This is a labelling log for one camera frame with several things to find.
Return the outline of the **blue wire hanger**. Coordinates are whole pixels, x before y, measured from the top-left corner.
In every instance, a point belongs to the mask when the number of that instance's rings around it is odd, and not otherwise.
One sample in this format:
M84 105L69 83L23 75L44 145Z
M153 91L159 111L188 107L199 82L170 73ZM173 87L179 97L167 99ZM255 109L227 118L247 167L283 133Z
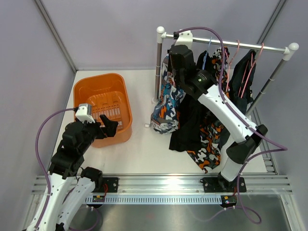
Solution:
M203 70L205 70L205 67L206 67L207 55L208 55L209 47L210 47L210 45L211 45L212 38L213 38L213 37L210 38L209 43L208 43L208 46L207 46L207 49L206 49L206 51L205 51L205 55L204 55L204 59L203 59L203 65L202 65L202 69L203 69Z

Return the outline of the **blue orange patterned shorts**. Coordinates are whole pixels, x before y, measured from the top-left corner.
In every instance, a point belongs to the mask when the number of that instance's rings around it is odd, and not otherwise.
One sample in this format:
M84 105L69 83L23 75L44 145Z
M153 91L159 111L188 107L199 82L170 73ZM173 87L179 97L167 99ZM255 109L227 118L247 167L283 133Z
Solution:
M169 134L179 128L179 106L185 93L176 85L170 71L169 55L162 60L161 88L157 105L151 114L151 127L159 134Z

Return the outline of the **black shorts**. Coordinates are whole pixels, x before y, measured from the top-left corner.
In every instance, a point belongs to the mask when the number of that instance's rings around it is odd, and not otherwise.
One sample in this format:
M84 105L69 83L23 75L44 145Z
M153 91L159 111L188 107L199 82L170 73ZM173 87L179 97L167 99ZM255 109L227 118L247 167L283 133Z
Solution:
M192 96L185 94L177 107L178 129L172 132L169 149L178 152L201 149L200 125L207 114L207 108Z

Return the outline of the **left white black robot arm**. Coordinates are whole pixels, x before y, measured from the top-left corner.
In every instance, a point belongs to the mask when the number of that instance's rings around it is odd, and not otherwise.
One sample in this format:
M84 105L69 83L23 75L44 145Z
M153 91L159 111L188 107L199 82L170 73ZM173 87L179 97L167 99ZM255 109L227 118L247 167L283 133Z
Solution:
M116 134L118 122L100 115L101 122L92 116L77 118L65 127L62 140L51 159L47 173L47 188L38 210L28 225L28 231L66 231L75 214L91 192L103 189L103 173L95 168L82 170L77 185L69 188L84 162L84 153L97 138Z

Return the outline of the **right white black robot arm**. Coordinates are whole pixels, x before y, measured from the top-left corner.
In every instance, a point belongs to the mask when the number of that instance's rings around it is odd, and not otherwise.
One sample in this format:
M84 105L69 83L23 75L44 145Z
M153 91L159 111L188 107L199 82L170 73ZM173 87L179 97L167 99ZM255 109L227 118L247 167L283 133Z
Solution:
M186 45L172 45L169 50L176 83L194 100L209 109L229 131L234 142L227 148L227 161L211 185L231 192L249 156L268 132L264 125L249 120L225 95L221 84L207 71L198 69L193 52Z

